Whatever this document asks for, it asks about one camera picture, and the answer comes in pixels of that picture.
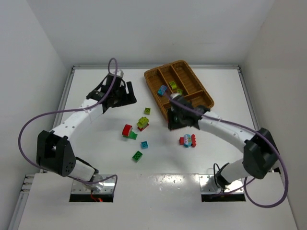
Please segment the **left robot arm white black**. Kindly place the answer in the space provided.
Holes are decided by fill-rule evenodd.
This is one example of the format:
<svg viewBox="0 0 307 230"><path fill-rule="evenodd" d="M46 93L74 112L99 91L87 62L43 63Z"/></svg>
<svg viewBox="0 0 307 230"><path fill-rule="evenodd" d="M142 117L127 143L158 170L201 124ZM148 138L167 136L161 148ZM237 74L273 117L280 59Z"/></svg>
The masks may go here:
<svg viewBox="0 0 307 230"><path fill-rule="evenodd" d="M74 154L73 143L109 108L137 102L132 83L123 80L122 70L114 71L94 88L83 103L64 122L51 131L42 131L37 138L36 163L62 177L91 183L98 170Z"/></svg>

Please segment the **dark green lego brick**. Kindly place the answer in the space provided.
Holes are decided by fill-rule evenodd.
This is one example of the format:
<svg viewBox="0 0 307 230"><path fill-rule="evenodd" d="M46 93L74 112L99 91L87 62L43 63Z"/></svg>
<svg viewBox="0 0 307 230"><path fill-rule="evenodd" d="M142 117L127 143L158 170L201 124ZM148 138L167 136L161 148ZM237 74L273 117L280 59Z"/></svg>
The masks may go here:
<svg viewBox="0 0 307 230"><path fill-rule="evenodd" d="M137 151L133 156L132 156L132 160L134 162L138 162L141 157L143 156L143 154L140 151Z"/></svg>

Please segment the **lime long lego brick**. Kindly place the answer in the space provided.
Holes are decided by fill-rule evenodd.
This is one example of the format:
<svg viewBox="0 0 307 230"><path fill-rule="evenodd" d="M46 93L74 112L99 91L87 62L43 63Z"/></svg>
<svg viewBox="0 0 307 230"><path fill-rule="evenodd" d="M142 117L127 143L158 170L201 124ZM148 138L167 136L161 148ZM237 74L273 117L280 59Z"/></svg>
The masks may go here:
<svg viewBox="0 0 307 230"><path fill-rule="evenodd" d="M137 122L137 126L139 128L144 128L145 126L147 126L147 124L149 123L149 119L145 116L141 117L138 122Z"/></svg>

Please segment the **small blue lego brick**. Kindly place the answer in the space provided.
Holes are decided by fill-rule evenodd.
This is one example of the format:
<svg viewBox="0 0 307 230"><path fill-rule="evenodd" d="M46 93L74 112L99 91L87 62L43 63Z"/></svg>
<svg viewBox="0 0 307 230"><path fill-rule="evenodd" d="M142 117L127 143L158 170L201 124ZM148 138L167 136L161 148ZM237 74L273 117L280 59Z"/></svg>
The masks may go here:
<svg viewBox="0 0 307 230"><path fill-rule="evenodd" d="M147 142L147 141L141 142L141 148L142 148L142 149L147 149L147 148L149 148L148 142Z"/></svg>

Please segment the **lime square lego brick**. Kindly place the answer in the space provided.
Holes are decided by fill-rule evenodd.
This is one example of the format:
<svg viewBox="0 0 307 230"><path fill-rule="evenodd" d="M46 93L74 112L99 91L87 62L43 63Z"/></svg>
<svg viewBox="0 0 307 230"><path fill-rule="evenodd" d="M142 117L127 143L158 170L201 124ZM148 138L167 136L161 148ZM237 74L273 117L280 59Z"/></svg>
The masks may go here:
<svg viewBox="0 0 307 230"><path fill-rule="evenodd" d="M170 81L168 84L172 90L175 90L177 88L177 85L174 81Z"/></svg>

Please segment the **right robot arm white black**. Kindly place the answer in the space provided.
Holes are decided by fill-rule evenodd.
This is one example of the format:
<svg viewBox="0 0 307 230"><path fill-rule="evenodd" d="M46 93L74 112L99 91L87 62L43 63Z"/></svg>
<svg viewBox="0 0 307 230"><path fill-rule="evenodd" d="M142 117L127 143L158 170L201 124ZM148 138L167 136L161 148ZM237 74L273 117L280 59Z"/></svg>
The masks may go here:
<svg viewBox="0 0 307 230"><path fill-rule="evenodd" d="M261 128L257 133L231 125L204 105L193 107L191 102L179 94L169 96L167 111L168 129L194 127L208 132L236 147L243 158L226 163L214 175L215 186L225 189L233 181L252 176L263 179L277 162L271 146L275 143L271 133Z"/></svg>

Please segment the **blue long lego brick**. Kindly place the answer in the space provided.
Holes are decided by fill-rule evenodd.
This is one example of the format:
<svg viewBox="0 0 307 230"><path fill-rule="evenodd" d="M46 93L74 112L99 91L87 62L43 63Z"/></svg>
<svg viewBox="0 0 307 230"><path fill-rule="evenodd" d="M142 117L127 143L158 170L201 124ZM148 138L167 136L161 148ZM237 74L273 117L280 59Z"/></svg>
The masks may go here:
<svg viewBox="0 0 307 230"><path fill-rule="evenodd" d="M166 87L165 85L162 85L162 86L159 88L157 94L158 94L159 96L163 96L164 93L166 92L166 90L167 90L167 87Z"/></svg>

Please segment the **small lime lego brick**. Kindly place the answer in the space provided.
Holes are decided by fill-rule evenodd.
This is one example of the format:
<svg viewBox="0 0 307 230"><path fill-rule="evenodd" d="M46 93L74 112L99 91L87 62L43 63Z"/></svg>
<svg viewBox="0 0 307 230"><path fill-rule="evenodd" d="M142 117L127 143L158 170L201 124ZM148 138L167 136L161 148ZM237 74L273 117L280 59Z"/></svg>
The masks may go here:
<svg viewBox="0 0 307 230"><path fill-rule="evenodd" d="M149 115L149 114L150 114L150 111L151 111L150 108L145 108L144 113L145 113L146 115Z"/></svg>

